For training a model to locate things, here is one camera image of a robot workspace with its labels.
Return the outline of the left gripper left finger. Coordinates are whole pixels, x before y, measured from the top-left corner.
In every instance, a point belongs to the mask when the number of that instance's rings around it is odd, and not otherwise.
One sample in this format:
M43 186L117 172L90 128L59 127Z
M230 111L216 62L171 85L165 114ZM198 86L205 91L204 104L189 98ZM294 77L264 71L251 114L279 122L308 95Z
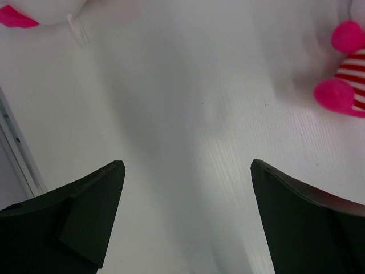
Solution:
M125 178L113 161L1 210L1 273L96 273L103 267Z

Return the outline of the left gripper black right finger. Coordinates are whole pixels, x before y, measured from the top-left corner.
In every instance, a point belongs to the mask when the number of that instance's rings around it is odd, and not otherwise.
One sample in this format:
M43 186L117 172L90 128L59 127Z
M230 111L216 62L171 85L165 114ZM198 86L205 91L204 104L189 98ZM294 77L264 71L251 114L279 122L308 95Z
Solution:
M250 170L276 273L364 273L364 205L262 160Z

